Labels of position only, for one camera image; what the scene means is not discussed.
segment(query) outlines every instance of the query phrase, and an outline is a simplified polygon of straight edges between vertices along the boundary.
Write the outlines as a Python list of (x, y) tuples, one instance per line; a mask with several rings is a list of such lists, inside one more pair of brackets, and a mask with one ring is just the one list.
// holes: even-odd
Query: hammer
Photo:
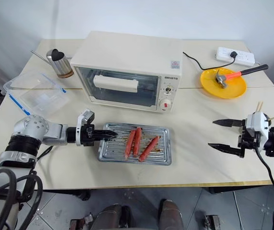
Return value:
[(265, 70), (268, 69), (268, 65), (261, 65), (261, 66), (257, 66), (251, 69), (245, 69), (243, 71), (240, 72), (236, 72), (236, 73), (229, 73), (226, 75), (219, 75), (219, 71), (217, 72), (216, 76), (215, 76), (215, 80), (222, 86), (223, 89), (225, 89), (227, 87), (227, 84), (225, 83), (226, 80), (235, 78), (235, 77), (239, 77), (242, 75), (247, 75), (250, 73), (254, 73), (257, 71), (261, 71), (261, 70)]

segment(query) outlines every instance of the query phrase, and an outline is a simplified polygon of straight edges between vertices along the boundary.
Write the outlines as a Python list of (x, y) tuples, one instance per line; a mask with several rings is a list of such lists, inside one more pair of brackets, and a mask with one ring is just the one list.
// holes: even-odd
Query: oven window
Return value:
[[(76, 69), (82, 80), (83, 86), (86, 88), (89, 95), (95, 97), (98, 100), (136, 104), (147, 107), (156, 105), (157, 89), (159, 85), (158, 76), (132, 74), (101, 69), (88, 69), (81, 67), (76, 67)], [(93, 82), (95, 75), (137, 80), (139, 82), (137, 92), (123, 92), (98, 88), (94, 85)]]

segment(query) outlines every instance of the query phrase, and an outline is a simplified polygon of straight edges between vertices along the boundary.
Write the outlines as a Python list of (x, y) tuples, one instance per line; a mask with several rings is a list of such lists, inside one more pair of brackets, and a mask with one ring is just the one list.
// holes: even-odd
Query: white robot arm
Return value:
[(211, 147), (233, 155), (237, 155), (241, 158), (245, 155), (245, 149), (255, 150), (257, 156), (266, 166), (270, 179), (274, 185), (274, 180), (271, 174), (271, 170), (266, 162), (262, 159), (260, 152), (266, 151), (266, 156), (274, 157), (274, 127), (269, 129), (271, 120), (263, 112), (255, 112), (244, 120), (222, 119), (213, 121), (213, 123), (225, 127), (241, 127), (242, 133), (238, 138), (238, 147), (232, 148), (225, 144), (208, 143)]
[(42, 182), (34, 168), (42, 143), (50, 146), (68, 143), (92, 146), (94, 141), (117, 135), (111, 130), (95, 130), (91, 124), (93, 119), (94, 113), (86, 109), (78, 117), (76, 127), (52, 123), (38, 115), (30, 115), (15, 124), (8, 146), (0, 154), (0, 230), (15, 229), (17, 213), (22, 207), (20, 204), (31, 199), (37, 182), (38, 192), (28, 214), (30, 218), (25, 219), (20, 229), (27, 228), (35, 213), (42, 195)]

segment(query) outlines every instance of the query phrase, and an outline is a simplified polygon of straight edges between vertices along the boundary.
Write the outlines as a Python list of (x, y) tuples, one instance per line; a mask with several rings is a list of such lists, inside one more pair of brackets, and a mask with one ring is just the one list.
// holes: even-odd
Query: yellow plate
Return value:
[(201, 74), (201, 84), (207, 92), (224, 99), (240, 97), (246, 92), (247, 84), (242, 77), (226, 80), (225, 83), (227, 84), (227, 87), (223, 89), (222, 86), (220, 86), (220, 84), (215, 80), (218, 70), (220, 75), (234, 73), (234, 71), (226, 68), (209, 69), (203, 71)]

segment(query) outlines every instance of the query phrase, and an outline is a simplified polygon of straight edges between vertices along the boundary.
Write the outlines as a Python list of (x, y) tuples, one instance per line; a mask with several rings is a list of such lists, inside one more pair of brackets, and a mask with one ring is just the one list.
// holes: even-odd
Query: hot dog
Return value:
[(140, 142), (141, 142), (141, 128), (137, 127), (135, 145), (133, 146), (133, 156), (134, 157), (138, 156), (138, 154), (139, 154)]
[(135, 135), (136, 135), (136, 130), (132, 130), (131, 133), (129, 134), (129, 138), (127, 140), (126, 149), (125, 149), (126, 160), (128, 159), (129, 154), (131, 153), (131, 146), (132, 146), (133, 139), (135, 138)]
[(155, 145), (158, 143), (159, 136), (155, 137), (151, 143), (146, 147), (146, 149), (143, 151), (143, 153), (139, 157), (139, 161), (143, 162), (147, 158), (147, 156), (150, 154), (150, 152), (154, 149)]

